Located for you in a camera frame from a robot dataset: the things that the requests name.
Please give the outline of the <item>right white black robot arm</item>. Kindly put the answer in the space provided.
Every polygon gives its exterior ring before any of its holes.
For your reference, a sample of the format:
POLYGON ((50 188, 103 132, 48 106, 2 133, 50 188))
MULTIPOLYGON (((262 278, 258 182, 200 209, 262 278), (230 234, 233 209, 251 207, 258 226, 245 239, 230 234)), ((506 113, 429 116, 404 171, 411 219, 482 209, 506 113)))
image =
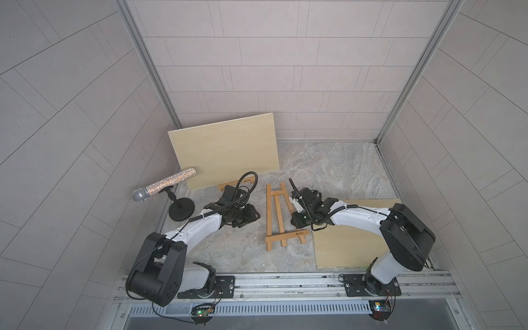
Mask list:
POLYGON ((390 208, 368 208, 336 198, 322 198, 316 190, 293 188, 290 201, 295 207, 291 224, 313 231, 327 226, 347 226, 382 237, 388 251, 375 258, 363 275, 345 274, 340 282, 348 296, 387 296, 401 294, 396 278, 404 271, 420 272, 436 236, 407 206, 395 203, 390 208))

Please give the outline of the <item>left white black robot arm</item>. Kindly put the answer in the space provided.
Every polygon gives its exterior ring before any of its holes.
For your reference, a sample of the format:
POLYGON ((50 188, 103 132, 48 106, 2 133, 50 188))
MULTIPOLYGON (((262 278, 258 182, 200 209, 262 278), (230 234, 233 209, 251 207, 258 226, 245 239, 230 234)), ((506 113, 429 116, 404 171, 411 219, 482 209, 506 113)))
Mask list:
POLYGON ((187 262, 187 254, 226 225, 241 228, 258 220, 260 214, 248 203, 251 192, 247 186, 226 186, 220 200, 207 204, 196 221, 164 235, 148 235, 125 282, 129 298, 164 307, 175 297, 215 297, 216 269, 187 262))

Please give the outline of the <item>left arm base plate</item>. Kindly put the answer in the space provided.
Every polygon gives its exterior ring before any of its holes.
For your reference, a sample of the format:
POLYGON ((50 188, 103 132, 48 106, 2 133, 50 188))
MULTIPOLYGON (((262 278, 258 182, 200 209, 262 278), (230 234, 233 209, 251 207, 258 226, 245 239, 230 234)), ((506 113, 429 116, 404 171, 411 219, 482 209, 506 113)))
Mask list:
POLYGON ((177 294, 178 299, 232 298, 235 290, 235 276, 216 276, 208 279, 202 289, 192 289, 177 294))

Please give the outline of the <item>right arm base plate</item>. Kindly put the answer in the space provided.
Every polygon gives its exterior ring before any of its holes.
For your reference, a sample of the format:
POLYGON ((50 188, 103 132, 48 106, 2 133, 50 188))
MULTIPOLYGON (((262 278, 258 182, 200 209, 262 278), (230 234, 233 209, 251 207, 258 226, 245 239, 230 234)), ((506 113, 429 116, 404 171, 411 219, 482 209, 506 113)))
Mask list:
POLYGON ((340 274, 338 280, 345 286, 348 297, 383 298, 401 296, 402 294, 396 278, 392 279, 388 284, 383 284, 369 274, 340 274))

